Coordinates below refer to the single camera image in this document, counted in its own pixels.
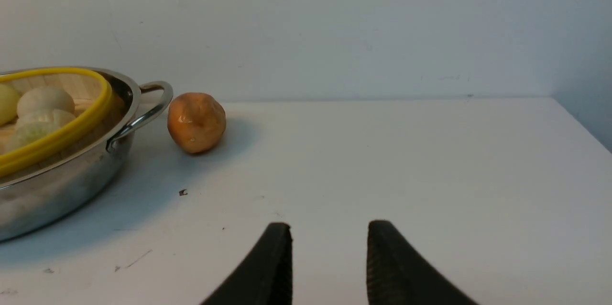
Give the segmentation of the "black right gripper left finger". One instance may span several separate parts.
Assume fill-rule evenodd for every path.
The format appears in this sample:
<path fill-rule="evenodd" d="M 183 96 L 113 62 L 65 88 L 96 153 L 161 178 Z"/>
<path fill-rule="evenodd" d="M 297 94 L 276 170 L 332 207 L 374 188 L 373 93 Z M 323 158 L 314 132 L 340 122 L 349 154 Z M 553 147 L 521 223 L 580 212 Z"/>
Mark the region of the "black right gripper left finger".
<path fill-rule="evenodd" d="M 290 305 L 292 302 L 293 238 L 288 224 L 273 222 L 202 304 Z"/>

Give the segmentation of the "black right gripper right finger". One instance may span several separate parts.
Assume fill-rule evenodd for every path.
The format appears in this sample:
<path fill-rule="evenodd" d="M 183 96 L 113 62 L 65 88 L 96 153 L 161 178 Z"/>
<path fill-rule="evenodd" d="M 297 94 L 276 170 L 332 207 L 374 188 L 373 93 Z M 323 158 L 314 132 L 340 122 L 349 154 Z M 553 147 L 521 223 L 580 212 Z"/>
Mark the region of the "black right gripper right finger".
<path fill-rule="evenodd" d="M 416 251 L 388 220 L 369 223 L 367 297 L 370 305 L 474 305 Z"/>

